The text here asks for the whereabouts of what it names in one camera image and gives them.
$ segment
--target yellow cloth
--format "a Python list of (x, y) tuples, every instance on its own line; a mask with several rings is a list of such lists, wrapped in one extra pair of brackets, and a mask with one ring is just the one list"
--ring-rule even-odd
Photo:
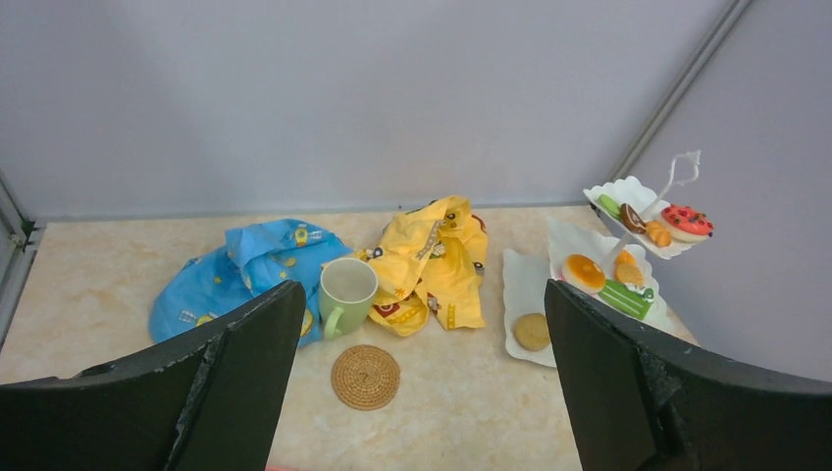
[(396, 215), (379, 246), (359, 255), (379, 276), (370, 318), (402, 337), (429, 313), (446, 330), (485, 327), (479, 287), (488, 244), (485, 224), (462, 196)]

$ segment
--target blue cloth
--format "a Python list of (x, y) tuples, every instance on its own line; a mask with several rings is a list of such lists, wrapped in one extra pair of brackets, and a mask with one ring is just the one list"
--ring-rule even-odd
[(295, 280), (306, 290), (299, 346), (320, 340), (321, 265), (351, 252), (335, 234), (296, 219), (226, 231), (224, 246), (188, 260), (156, 298), (150, 337), (154, 342), (167, 340), (227, 314), (285, 280)]

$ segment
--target mug handle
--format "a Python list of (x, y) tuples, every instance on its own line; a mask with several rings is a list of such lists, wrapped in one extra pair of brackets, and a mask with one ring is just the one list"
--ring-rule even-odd
[(336, 329), (336, 326), (338, 325), (338, 319), (340, 319), (341, 314), (343, 314), (343, 308), (341, 307), (336, 307), (330, 313), (330, 317), (327, 318), (327, 323), (324, 326), (324, 339), (332, 340), (340, 337), (340, 331)]

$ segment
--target mug rim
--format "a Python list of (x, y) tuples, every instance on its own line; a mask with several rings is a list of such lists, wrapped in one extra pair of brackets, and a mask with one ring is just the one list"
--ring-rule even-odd
[[(367, 295), (366, 297), (364, 297), (364, 298), (362, 298), (358, 301), (344, 301), (343, 299), (341, 299), (339, 297), (333, 296), (327, 290), (326, 285), (324, 285), (324, 274), (327, 273), (328, 268), (330, 268), (331, 266), (333, 266), (333, 264), (335, 264), (337, 262), (341, 262), (341, 263), (358, 262), (359, 264), (361, 264), (361, 265), (365, 266), (367, 269), (369, 269), (370, 273), (373, 274), (373, 281), (374, 281), (373, 292), (371, 292), (369, 295)], [(324, 267), (323, 270), (321, 270), (321, 279), (320, 279), (319, 285), (321, 286), (321, 289), (327, 294), (327, 296), (329, 298), (331, 298), (331, 299), (333, 299), (333, 300), (335, 300), (335, 301), (337, 301), (341, 304), (348, 304), (348, 305), (361, 304), (363, 302), (367, 302), (368, 299), (372, 299), (372, 298), (376, 297), (376, 293), (379, 291), (379, 275), (376, 273), (376, 270), (373, 267), (371, 267), (370, 264), (365, 262), (364, 260), (359, 260), (359, 259), (353, 258), (353, 257), (341, 257), (341, 258), (337, 258), (337, 259), (331, 261), (330, 263), (327, 264), (327, 266)]]

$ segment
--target beige tabletop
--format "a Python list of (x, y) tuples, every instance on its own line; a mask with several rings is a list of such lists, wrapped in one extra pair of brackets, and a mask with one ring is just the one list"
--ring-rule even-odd
[[(587, 206), (482, 209), (489, 229), (480, 289), (488, 325), (445, 332), (431, 320), (400, 339), (368, 323), (298, 350), (272, 465), (303, 470), (580, 469), (557, 372), (511, 358), (502, 326), (502, 250), (546, 257), (546, 218), (608, 234)], [(374, 246), (393, 213), (292, 215), (353, 247)], [(0, 383), (68, 378), (150, 346), (147, 319), (159, 291), (189, 258), (224, 243), (224, 230), (279, 217), (50, 224), (6, 343)], [(668, 332), (694, 341), (672, 312)], [(336, 358), (369, 343), (401, 367), (397, 396), (360, 412), (330, 386)]]

